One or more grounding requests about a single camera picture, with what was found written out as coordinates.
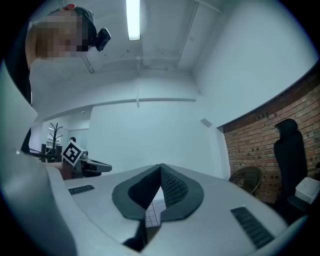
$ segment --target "brick wall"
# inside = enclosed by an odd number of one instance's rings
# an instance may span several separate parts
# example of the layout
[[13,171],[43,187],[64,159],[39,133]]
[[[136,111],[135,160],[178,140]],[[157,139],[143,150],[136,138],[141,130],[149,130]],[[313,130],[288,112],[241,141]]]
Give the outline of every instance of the brick wall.
[[274,154],[279,139],[275,124],[291,118],[302,133],[308,177],[319,179],[320,63],[293,86],[254,111],[223,126],[231,174],[245,166],[262,171],[255,196],[274,203],[282,189],[281,172]]

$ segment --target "ceiling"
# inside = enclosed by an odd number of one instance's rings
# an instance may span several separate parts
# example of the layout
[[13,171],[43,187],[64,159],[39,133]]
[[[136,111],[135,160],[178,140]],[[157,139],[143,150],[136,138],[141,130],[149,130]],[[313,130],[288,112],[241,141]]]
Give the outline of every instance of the ceiling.
[[[91,10],[97,31],[107,28],[111,40],[103,51],[91,49],[82,58],[37,60],[32,64],[30,82],[33,105],[44,96],[58,97],[59,84],[78,75],[94,76],[115,70],[137,68],[169,70],[191,74],[202,46],[214,27],[222,0],[140,0],[141,39],[129,41],[126,0],[73,0]],[[52,0],[32,17],[37,20],[65,4]]]

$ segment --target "fluorescent light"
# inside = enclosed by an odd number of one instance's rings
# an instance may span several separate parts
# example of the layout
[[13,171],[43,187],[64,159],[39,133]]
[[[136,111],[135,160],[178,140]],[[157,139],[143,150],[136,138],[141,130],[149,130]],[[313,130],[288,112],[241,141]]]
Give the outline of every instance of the fluorescent light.
[[140,40],[140,0],[126,0],[129,40]]

